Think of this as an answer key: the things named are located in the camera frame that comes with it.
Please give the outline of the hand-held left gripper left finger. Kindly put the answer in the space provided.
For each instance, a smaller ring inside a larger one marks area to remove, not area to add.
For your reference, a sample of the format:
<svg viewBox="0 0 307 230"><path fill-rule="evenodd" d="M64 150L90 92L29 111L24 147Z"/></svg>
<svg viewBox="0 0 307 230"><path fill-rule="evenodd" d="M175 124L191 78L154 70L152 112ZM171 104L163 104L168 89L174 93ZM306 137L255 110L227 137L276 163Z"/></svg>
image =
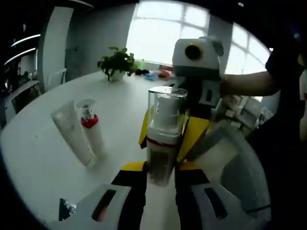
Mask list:
<svg viewBox="0 0 307 230"><path fill-rule="evenodd" d="M138 230L145 206L146 161L124 165L77 204L76 230Z"/></svg>

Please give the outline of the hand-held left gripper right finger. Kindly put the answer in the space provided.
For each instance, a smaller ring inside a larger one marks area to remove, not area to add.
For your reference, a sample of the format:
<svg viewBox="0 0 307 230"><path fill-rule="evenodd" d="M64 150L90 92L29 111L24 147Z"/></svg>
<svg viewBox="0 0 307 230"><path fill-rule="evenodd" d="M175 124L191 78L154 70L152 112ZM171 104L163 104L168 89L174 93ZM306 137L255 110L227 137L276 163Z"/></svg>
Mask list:
<svg viewBox="0 0 307 230"><path fill-rule="evenodd" d="M239 199L209 182L192 162L175 167L176 205L182 230L248 230L249 216Z"/></svg>

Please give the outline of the person's right hand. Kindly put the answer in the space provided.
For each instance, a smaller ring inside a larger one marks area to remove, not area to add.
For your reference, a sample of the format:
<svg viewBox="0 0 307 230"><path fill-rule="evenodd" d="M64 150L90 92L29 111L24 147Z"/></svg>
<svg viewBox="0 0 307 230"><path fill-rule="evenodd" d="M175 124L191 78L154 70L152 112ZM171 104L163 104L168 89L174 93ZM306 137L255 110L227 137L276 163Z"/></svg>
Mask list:
<svg viewBox="0 0 307 230"><path fill-rule="evenodd" d="M220 94L222 97L228 95L238 95L239 75L224 74L220 82Z"/></svg>

